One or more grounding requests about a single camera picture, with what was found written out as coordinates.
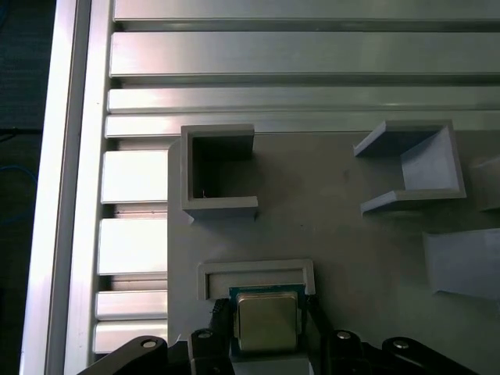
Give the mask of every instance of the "blue cable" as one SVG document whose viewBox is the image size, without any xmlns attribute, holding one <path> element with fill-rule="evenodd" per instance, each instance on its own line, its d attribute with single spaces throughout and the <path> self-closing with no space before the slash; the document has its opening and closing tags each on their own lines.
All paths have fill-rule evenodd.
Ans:
<svg viewBox="0 0 500 375">
<path fill-rule="evenodd" d="M 0 0 L 0 27 L 2 27 L 3 22 L 7 18 L 7 11 L 9 10 L 9 0 L 2 2 Z"/>
<path fill-rule="evenodd" d="M 16 166 L 16 165 L 12 165 L 12 166 L 0 166 L 0 172 L 2 172 L 4 170 L 20 170 L 24 174 L 28 175 L 31 178 L 31 180 L 34 182 L 35 188 L 37 187 L 37 184 L 38 184 L 37 177 L 29 169 L 24 168 L 23 166 Z M 35 203 L 35 201 L 33 201 L 33 203 L 31 204 L 31 207 L 29 209 L 27 209 L 25 212 L 22 212 L 19 215 L 15 215 L 13 217 L 10 217 L 8 219 L 0 221 L 0 227 L 4 226 L 4 225 L 7 225 L 7 224 L 14 223 L 17 220 L 21 220 L 24 217 L 30 215 L 33 212 L 33 210 L 34 210 L 34 203 Z"/>
</svg>

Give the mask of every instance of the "gray 3d-printed holder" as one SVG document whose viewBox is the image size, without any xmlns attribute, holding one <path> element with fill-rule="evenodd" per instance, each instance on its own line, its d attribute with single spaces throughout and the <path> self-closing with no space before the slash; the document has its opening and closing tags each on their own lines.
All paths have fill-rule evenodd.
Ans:
<svg viewBox="0 0 500 375">
<path fill-rule="evenodd" d="M 433 292 L 500 298 L 500 229 L 424 234 L 423 243 Z"/>
<path fill-rule="evenodd" d="M 198 266 L 198 300 L 229 298 L 229 288 L 304 284 L 314 295 L 313 261 L 309 259 L 262 262 L 203 263 Z"/>
<path fill-rule="evenodd" d="M 385 121 L 354 147 L 354 156 L 401 162 L 403 186 L 362 203 L 362 213 L 466 197 L 451 121 Z"/>
<path fill-rule="evenodd" d="M 221 163 L 252 158 L 252 125 L 188 126 L 181 128 L 181 206 L 195 219 L 254 216 L 257 197 L 220 196 Z"/>
<path fill-rule="evenodd" d="M 473 166 L 470 179 L 477 208 L 500 209 L 500 156 Z"/>
</svg>

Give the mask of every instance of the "dark background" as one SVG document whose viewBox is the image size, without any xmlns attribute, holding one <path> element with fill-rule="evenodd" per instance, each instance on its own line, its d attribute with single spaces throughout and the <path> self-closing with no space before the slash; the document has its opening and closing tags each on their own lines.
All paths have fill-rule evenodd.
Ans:
<svg viewBox="0 0 500 375">
<path fill-rule="evenodd" d="M 0 131 L 41 130 L 44 123 L 55 0 L 0 0 Z M 38 174 L 41 135 L 0 143 L 0 169 Z M 36 187 L 24 173 L 0 170 L 0 373 L 19 372 Z M 14 223 L 5 220 L 26 215 Z"/>
</svg>

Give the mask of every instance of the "gray tray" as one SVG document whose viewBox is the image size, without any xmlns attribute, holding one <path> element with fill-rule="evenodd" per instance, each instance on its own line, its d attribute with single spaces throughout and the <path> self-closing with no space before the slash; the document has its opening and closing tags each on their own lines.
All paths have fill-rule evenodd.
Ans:
<svg viewBox="0 0 500 375">
<path fill-rule="evenodd" d="M 213 303 L 197 299 L 200 263 L 311 259 L 316 293 L 336 328 L 380 345 L 409 336 L 482 374 L 500 373 L 496 302 L 433 295 L 422 233 L 500 226 L 474 199 L 418 211 L 361 215 L 359 204 L 403 184 L 398 160 L 356 159 L 367 133 L 258 134 L 254 158 L 220 170 L 224 196 L 257 195 L 256 220 L 193 220 L 180 208 L 180 147 L 169 151 L 169 341 L 205 327 Z M 469 166 L 498 154 L 500 132 L 457 132 L 467 193 Z M 373 168 L 383 163 L 384 168 Z M 297 365 L 296 373 L 307 366 Z M 276 371 L 272 366 L 262 373 Z"/>
</svg>

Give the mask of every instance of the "black cable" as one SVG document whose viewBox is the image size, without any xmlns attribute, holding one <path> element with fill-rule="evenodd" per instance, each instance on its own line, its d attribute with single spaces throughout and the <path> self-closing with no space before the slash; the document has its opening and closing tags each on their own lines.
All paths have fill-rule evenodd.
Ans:
<svg viewBox="0 0 500 375">
<path fill-rule="evenodd" d="M 0 135 L 41 135 L 43 132 L 42 129 L 34 129 L 34 128 L 25 128 L 20 129 L 18 127 L 10 127 L 8 129 L 0 129 Z"/>
<path fill-rule="evenodd" d="M 17 134 L 6 135 L 4 138 L 0 138 L 0 143 L 7 142 L 7 141 L 13 139 L 16 135 Z"/>
</svg>

